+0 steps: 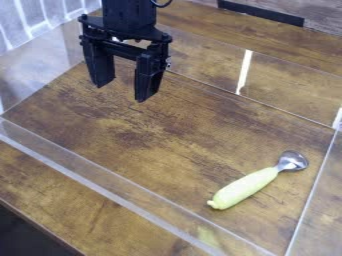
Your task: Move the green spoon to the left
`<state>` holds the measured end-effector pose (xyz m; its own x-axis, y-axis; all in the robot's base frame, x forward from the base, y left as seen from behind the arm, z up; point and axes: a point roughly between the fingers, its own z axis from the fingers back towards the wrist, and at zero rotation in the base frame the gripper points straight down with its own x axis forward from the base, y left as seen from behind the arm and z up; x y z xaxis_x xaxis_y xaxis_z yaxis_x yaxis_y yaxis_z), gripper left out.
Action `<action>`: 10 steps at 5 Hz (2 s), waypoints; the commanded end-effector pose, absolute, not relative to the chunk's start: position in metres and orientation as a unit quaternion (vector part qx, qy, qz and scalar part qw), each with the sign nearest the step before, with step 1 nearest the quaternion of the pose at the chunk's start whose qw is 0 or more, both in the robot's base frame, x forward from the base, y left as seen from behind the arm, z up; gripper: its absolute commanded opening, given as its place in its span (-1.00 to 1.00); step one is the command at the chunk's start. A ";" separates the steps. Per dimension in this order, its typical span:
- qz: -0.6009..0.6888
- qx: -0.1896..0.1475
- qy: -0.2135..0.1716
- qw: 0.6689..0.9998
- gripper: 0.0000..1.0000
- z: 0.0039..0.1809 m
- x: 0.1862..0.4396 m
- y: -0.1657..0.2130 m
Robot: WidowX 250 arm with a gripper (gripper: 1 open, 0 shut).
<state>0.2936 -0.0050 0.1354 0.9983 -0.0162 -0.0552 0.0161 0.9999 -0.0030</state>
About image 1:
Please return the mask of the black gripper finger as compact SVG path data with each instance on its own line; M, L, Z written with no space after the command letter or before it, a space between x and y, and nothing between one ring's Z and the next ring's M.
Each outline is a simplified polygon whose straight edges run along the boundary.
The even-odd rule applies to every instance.
M167 68L168 44L151 43L136 59L135 100L141 103L157 93Z
M115 79L115 65L112 54L104 47L81 36L84 60L88 68L91 81L101 88Z

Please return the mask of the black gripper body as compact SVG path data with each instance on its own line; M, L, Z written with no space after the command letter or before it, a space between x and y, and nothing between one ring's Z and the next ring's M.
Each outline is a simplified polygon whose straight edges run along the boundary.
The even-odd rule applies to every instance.
M151 43L172 42L172 37L156 28L157 10L168 0L101 0L100 16L83 14L81 36L101 45L113 56L136 59Z

